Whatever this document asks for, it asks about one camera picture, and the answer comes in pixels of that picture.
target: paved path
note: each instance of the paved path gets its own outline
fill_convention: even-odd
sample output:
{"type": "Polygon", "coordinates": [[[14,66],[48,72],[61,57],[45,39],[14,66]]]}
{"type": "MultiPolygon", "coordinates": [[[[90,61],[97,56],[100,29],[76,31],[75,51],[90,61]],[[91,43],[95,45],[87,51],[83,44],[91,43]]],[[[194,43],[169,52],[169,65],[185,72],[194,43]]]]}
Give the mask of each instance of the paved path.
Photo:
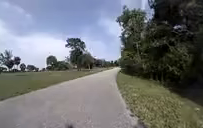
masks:
{"type": "Polygon", "coordinates": [[[0,102],[0,128],[132,128],[118,68],[0,102]]]}

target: tall tree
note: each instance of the tall tree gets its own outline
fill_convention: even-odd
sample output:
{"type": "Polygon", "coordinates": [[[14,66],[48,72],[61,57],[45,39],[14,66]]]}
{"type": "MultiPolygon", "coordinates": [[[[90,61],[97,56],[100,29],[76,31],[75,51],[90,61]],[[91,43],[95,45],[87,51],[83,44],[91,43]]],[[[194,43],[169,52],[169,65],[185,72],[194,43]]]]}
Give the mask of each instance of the tall tree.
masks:
{"type": "Polygon", "coordinates": [[[14,66],[14,61],[12,60],[12,51],[5,50],[4,53],[0,53],[0,64],[6,66],[9,71],[14,66]]]}
{"type": "Polygon", "coordinates": [[[85,42],[83,42],[79,38],[69,38],[67,39],[67,44],[65,45],[67,48],[71,48],[70,51],[70,60],[72,64],[77,65],[77,67],[80,67],[79,63],[79,57],[83,55],[85,52],[85,42]]]}
{"type": "Polygon", "coordinates": [[[24,63],[20,64],[20,69],[24,72],[26,70],[26,65],[24,63]]]}

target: tree trunk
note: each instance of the tree trunk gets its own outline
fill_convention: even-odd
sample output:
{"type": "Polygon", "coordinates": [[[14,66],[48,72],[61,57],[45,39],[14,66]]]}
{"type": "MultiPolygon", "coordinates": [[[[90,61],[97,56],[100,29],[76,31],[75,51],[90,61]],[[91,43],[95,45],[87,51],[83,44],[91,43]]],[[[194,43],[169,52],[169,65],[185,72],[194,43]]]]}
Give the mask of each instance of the tree trunk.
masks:
{"type": "Polygon", "coordinates": [[[89,70],[90,70],[90,64],[88,64],[89,70]]]}

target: grass verge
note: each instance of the grass verge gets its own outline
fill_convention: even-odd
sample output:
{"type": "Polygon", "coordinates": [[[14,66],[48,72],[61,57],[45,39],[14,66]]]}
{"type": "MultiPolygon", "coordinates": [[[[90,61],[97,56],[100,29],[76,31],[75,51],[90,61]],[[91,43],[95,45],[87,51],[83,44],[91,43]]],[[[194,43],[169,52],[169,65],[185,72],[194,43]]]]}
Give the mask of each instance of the grass verge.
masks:
{"type": "Polygon", "coordinates": [[[128,107],[149,128],[202,128],[203,111],[159,83],[119,73],[119,90],[128,107]]]}
{"type": "Polygon", "coordinates": [[[103,70],[0,74],[0,101],[103,70]]]}

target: blue sky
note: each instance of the blue sky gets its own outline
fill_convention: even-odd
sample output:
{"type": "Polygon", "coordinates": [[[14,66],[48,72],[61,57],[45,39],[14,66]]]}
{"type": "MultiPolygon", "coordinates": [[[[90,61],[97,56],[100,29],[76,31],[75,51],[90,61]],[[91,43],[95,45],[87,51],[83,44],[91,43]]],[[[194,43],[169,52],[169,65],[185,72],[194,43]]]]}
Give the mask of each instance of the blue sky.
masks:
{"type": "Polygon", "coordinates": [[[147,0],[0,0],[0,52],[12,50],[25,64],[45,67],[46,57],[64,60],[66,39],[79,37],[93,56],[120,57],[123,5],[148,7],[147,0]]]}

